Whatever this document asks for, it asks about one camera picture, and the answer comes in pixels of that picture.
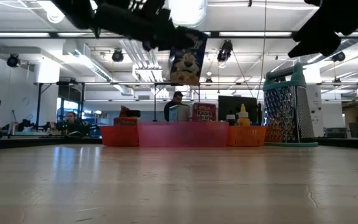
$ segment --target air duct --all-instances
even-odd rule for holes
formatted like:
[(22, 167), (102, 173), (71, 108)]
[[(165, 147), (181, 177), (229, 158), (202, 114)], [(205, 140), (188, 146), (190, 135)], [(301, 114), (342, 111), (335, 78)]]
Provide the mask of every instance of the air duct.
[[(63, 44), (63, 54), (72, 55), (79, 63), (87, 66), (95, 75), (99, 75), (107, 82), (118, 82), (110, 76), (109, 72), (102, 65), (94, 60), (91, 60), (91, 49), (86, 44), (79, 47), (74, 40), (66, 41)], [(124, 96), (134, 95), (133, 89), (124, 85), (114, 85), (114, 87)]]
[[(140, 42), (135, 40), (120, 40), (120, 44), (134, 63), (132, 75), (137, 80), (139, 80), (137, 76), (140, 76), (140, 79), (144, 82), (163, 82), (162, 71), (158, 65), (154, 50), (143, 53)], [(166, 88), (158, 88), (156, 92), (152, 89), (151, 92), (155, 94), (157, 98), (169, 97)]]

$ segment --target red cereal box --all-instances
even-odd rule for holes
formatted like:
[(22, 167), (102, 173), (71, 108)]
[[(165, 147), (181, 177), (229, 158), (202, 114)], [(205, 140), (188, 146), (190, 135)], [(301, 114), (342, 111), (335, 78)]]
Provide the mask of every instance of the red cereal box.
[(216, 121), (216, 105), (210, 103), (194, 103), (193, 121)]

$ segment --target teal handle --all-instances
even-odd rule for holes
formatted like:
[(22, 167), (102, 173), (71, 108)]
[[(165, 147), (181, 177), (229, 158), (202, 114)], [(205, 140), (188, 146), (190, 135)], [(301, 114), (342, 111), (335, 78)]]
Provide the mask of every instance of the teal handle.
[(276, 82), (275, 79), (277, 72), (268, 72), (266, 74), (266, 80), (264, 83), (263, 91), (273, 90), (276, 88), (286, 87), (286, 86), (303, 86), (306, 87), (305, 76), (303, 75), (303, 66), (301, 63), (296, 63), (293, 67), (292, 72), (283, 74), (283, 76), (292, 75), (291, 81), (287, 82)]

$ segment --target computer monitor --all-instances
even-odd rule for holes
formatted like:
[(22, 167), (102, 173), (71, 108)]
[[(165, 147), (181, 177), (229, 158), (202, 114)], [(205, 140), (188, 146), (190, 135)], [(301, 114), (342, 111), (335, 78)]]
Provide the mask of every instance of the computer monitor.
[(241, 110), (241, 104), (246, 106), (248, 117), (251, 123), (258, 123), (257, 100), (251, 97), (240, 96), (218, 96), (218, 118), (220, 121), (226, 120), (226, 115), (232, 109), (238, 118), (237, 113)]

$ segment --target seated person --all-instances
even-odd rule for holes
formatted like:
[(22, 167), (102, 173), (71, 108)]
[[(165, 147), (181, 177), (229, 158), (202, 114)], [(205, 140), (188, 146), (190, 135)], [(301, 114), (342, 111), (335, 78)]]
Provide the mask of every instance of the seated person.
[(65, 131), (66, 135), (75, 131), (79, 131), (82, 133), (82, 125), (76, 119), (76, 114), (74, 112), (68, 112), (66, 114), (66, 121), (63, 124), (63, 130)]

